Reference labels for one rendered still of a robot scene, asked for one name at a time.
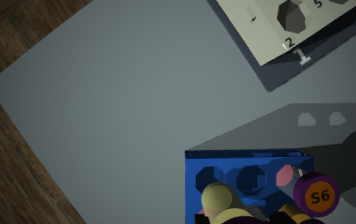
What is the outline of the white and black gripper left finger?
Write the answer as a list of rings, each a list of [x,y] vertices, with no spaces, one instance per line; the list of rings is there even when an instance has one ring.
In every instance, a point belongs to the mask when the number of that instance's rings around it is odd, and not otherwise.
[[[209,217],[204,214],[194,214],[194,224],[210,224]]]

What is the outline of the blue tube rack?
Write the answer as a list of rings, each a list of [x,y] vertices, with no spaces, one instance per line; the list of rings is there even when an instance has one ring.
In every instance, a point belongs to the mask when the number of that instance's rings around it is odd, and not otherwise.
[[[270,219],[284,204],[296,204],[276,186],[276,174],[284,165],[294,164],[314,172],[312,156],[294,149],[185,151],[185,223],[194,224],[194,214],[203,209],[205,187],[215,181],[225,182],[225,175],[226,183],[247,206],[258,205]]]

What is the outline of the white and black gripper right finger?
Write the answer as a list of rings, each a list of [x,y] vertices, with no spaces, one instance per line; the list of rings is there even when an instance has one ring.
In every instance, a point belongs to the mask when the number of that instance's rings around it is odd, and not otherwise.
[[[276,211],[270,215],[270,224],[297,224],[286,212]]]

